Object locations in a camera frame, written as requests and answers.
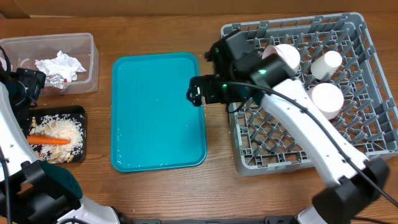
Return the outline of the pink round plate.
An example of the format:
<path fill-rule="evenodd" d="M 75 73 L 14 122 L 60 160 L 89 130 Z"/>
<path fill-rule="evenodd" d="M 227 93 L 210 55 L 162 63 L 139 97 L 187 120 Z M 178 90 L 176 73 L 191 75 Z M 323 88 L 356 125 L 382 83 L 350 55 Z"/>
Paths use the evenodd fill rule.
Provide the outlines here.
<path fill-rule="evenodd" d="M 283 51 L 281 51 L 280 48 L 273 46 L 273 45 L 268 45 L 263 53 L 262 53 L 262 59 L 267 58 L 268 56 L 272 55 L 272 54 L 277 54 L 281 59 L 283 59 L 285 61 L 285 57 L 284 57 L 284 53 Z"/>

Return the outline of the white bowl with food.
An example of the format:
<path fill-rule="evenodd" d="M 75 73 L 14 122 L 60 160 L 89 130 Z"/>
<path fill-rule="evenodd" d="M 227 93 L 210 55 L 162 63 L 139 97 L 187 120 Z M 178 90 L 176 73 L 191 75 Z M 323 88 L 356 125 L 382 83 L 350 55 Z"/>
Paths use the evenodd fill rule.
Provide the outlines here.
<path fill-rule="evenodd" d="M 298 50 L 289 44 L 279 44 L 276 46 L 282 55 L 284 61 L 289 65 L 289 67 L 297 73 L 300 68 L 300 54 Z"/>

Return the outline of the white paper cup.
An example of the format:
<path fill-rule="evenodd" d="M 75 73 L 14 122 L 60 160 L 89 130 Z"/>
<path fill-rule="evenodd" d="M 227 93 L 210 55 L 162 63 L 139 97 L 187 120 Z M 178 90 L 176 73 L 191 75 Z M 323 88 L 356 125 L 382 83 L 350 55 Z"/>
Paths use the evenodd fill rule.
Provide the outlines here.
<path fill-rule="evenodd" d="M 311 64 L 312 75 L 322 80 L 327 75 L 333 75 L 341 65 L 343 59 L 337 51 L 328 51 Z"/>

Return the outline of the white napkin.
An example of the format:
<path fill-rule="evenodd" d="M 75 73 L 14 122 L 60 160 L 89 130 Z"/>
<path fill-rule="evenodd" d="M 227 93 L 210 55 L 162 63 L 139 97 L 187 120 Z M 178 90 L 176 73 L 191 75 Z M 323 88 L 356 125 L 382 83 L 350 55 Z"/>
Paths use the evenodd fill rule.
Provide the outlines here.
<path fill-rule="evenodd" d="M 35 60 L 35 66 L 46 75 L 59 74 L 67 82 L 76 81 L 78 73 L 86 72 L 77 58 L 71 57 L 61 50 L 53 59 Z"/>

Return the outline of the red snack wrapper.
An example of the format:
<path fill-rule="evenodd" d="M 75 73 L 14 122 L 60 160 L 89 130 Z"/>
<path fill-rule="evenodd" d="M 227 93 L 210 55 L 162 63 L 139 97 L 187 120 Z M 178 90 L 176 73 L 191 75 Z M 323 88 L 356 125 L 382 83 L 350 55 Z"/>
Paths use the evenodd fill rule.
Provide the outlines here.
<path fill-rule="evenodd" d="M 45 78 L 45 87 L 64 90 L 68 87 L 68 83 L 59 74 L 47 75 Z"/>

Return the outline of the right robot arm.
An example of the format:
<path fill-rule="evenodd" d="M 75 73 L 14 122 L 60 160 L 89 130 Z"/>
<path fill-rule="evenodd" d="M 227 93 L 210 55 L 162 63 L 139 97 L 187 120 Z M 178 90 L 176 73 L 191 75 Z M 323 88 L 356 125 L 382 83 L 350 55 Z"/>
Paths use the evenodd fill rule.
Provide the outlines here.
<path fill-rule="evenodd" d="M 368 159 L 338 132 L 281 56 L 261 57 L 236 30 L 215 42 L 205 58 L 214 72 L 192 77 L 187 99 L 194 106 L 253 99 L 282 123 L 322 178 L 325 189 L 295 217 L 297 223 L 350 223 L 386 195 L 387 163 Z"/>

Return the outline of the orange carrot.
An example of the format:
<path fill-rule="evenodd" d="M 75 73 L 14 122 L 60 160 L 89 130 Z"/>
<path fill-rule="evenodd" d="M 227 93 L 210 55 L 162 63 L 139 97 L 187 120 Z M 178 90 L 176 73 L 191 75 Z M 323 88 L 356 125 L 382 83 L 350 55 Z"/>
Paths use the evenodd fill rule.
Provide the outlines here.
<path fill-rule="evenodd" d="M 69 144 L 70 140 L 51 138 L 51 137 L 39 136 L 39 135 L 31 135 L 31 136 L 27 136 L 27 142 L 29 144 L 64 145 L 64 144 Z"/>

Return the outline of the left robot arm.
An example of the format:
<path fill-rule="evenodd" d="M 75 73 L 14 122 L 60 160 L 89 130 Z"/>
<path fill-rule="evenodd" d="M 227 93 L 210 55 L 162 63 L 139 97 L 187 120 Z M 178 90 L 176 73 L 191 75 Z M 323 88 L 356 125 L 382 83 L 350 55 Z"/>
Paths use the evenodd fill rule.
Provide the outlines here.
<path fill-rule="evenodd" d="M 129 223 L 83 195 L 63 167 L 41 161 L 20 127 L 44 87 L 42 72 L 1 70 L 1 215 L 9 223 Z"/>

